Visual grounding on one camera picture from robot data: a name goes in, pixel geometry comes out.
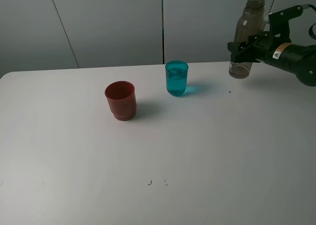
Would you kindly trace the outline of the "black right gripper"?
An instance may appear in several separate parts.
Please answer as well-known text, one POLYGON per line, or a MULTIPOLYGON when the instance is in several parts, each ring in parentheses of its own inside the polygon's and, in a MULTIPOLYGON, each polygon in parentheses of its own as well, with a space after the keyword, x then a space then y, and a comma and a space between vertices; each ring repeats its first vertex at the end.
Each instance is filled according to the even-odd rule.
POLYGON ((286 56, 281 57, 280 51, 278 59, 274 57, 275 52, 281 45, 290 46, 291 39, 288 34, 270 34, 263 32, 258 35, 248 37, 248 40, 238 43, 229 42, 228 51, 231 52, 231 62, 234 63, 259 63, 263 62, 275 67, 294 67, 296 62, 286 56))

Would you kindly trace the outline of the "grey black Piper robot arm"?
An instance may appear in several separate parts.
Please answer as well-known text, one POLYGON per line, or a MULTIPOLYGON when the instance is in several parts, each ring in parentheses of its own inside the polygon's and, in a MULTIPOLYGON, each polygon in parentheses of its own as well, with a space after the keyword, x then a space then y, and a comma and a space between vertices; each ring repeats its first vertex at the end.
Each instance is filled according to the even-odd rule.
POLYGON ((304 85, 316 85, 316 46, 291 43, 289 37, 275 36, 270 32, 250 36, 247 42, 229 42, 231 61, 263 62, 294 74, 304 85))

